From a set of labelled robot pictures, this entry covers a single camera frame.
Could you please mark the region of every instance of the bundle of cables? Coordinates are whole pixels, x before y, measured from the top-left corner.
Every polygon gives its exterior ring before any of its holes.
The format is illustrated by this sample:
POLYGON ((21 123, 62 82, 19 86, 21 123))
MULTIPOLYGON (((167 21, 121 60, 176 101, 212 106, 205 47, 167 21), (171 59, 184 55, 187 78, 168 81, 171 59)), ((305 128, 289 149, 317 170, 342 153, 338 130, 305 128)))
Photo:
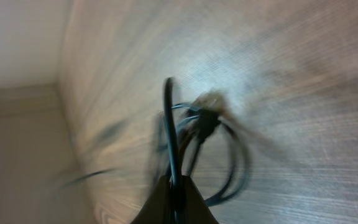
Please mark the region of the bundle of cables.
POLYGON ((181 188, 182 165, 185 152, 188 151, 191 141, 195 141, 195 150, 190 156, 190 161, 186 169, 186 174, 191 176, 195 169, 201 148, 205 141, 213 135, 218 126, 228 133, 232 144, 229 144, 229 173, 226 183, 213 196, 205 199, 207 206, 219 205, 229 199, 239 195, 246 187, 250 178, 250 159, 246 145, 243 144, 239 135, 235 132, 232 124, 224 119, 219 111, 212 110, 200 104, 179 103, 172 104, 173 78, 168 78, 165 82, 163 108, 164 113, 157 118, 156 150, 158 159, 166 159, 161 155, 168 151, 169 165, 162 167, 163 171, 157 167, 157 171, 152 175, 152 182, 155 185, 161 175, 171 178, 172 189, 181 188), (173 110, 185 109, 183 119, 174 123, 173 110), (239 160, 244 165, 240 171, 239 160))

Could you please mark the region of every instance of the black cable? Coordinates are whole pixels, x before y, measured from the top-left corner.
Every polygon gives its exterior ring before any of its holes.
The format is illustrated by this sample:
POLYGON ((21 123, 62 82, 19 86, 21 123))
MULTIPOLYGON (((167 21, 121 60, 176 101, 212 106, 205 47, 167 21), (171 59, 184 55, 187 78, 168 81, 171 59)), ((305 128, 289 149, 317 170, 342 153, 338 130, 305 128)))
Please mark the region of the black cable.
MULTIPOLYGON (((228 201, 229 199, 239 195, 247 186, 249 179, 250 179, 250 159, 248 155, 248 149, 246 148, 246 145, 243 144, 243 142, 239 139, 239 136, 237 133, 230 127, 229 124, 227 124, 225 121, 220 121, 219 115, 210 110, 202 109, 198 106, 191 105, 190 103, 179 103, 174 106, 172 106, 172 99, 168 100, 167 98, 170 97, 169 94, 167 94, 167 87, 170 88, 170 91, 172 90, 172 80, 168 79, 167 83, 165 85, 165 95, 164 95, 164 113, 165 113, 165 128, 171 128, 171 132, 166 130, 167 134, 167 141, 168 146, 174 145, 177 147, 176 150, 173 150, 173 157, 170 155, 170 161, 173 159, 174 166, 170 162, 169 167, 167 167, 167 171, 165 173, 166 176, 170 177, 172 173, 172 167, 174 169, 178 169, 179 172, 181 172, 181 166, 183 164, 183 158, 185 151, 192 139, 196 139, 196 149, 191 156, 190 159, 190 165, 187 169, 187 175, 191 175, 195 169, 198 156, 200 155, 200 151, 202 150, 202 145, 205 142, 205 140, 210 137, 214 133, 214 130, 216 127, 218 127, 220 124, 223 126, 225 132, 227 132, 234 145, 231 145, 229 147, 229 153, 230 153, 230 168, 229 173, 227 175, 227 179, 225 184, 222 186, 222 188, 215 193, 210 198, 207 198, 205 200, 207 206, 214 206, 219 205, 221 203, 224 203, 228 201), (173 123, 173 116, 172 116, 172 110, 184 108, 187 109, 187 116, 182 121, 179 122, 179 125, 177 126, 177 131, 174 132, 172 130, 175 130, 174 123, 173 123), (171 122, 167 125, 167 115, 169 118, 171 118, 171 122), (189 126, 189 123, 191 121, 195 120, 195 123, 189 126), (237 186, 233 191, 228 193, 230 186, 234 183, 234 176, 237 170, 238 165, 238 159, 242 160, 244 163, 244 172, 240 176, 240 180, 237 182, 237 186)), ((162 137, 163 132, 160 130, 159 132, 160 137, 162 137)))
POLYGON ((68 187, 68 186, 73 185, 73 184, 77 184, 79 182, 82 182, 82 181, 90 178, 90 177, 94 177, 94 176, 99 175, 99 174, 105 174, 105 173, 111 172, 113 170, 114 169, 107 169, 107 170, 101 170, 101 171, 96 171, 96 172, 93 172, 93 173, 90 173, 90 174, 86 174, 84 176, 78 177, 78 178, 76 178, 74 180, 71 180, 71 181, 65 183, 63 186, 61 186, 61 188, 68 187))
POLYGON ((163 108, 165 118, 165 132, 167 133, 168 139, 168 153, 169 161, 172 174, 172 188, 181 188, 181 169, 179 166, 179 155, 178 155, 178 142, 177 133, 175 130, 175 123, 173 122, 172 115, 172 88, 173 78, 168 78, 165 82, 164 96, 163 96, 163 108))

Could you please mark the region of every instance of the wooden surface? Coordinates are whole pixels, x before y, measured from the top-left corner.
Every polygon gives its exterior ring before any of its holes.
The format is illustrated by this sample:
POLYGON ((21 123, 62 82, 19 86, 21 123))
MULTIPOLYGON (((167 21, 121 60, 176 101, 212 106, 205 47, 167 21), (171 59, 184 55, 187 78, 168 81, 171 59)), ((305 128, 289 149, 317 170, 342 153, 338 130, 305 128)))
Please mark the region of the wooden surface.
MULTIPOLYGON (((100 223, 144 203, 167 77, 183 101, 222 91, 249 130, 252 179, 211 208, 220 223, 358 223, 358 1, 76 0, 60 71, 85 169, 116 169, 89 182, 100 223)), ((204 196, 227 169, 217 138, 204 196)))

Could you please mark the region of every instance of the cable plug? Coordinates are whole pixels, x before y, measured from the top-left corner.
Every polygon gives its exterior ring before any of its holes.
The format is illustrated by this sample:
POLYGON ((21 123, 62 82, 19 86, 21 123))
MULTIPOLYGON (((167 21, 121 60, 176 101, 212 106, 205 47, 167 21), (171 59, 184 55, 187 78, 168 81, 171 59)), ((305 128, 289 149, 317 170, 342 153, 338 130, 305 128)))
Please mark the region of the cable plug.
POLYGON ((197 97, 192 105, 198 106, 202 109, 215 111, 220 115, 222 121, 227 121, 233 126, 233 128, 247 134, 250 133, 250 131, 239 122, 234 113, 229 109, 225 96, 221 91, 211 90, 204 93, 197 97))
POLYGON ((219 113, 211 110, 200 109, 199 118, 195 124, 198 129, 197 139, 200 144, 212 135, 221 122, 218 120, 219 113))

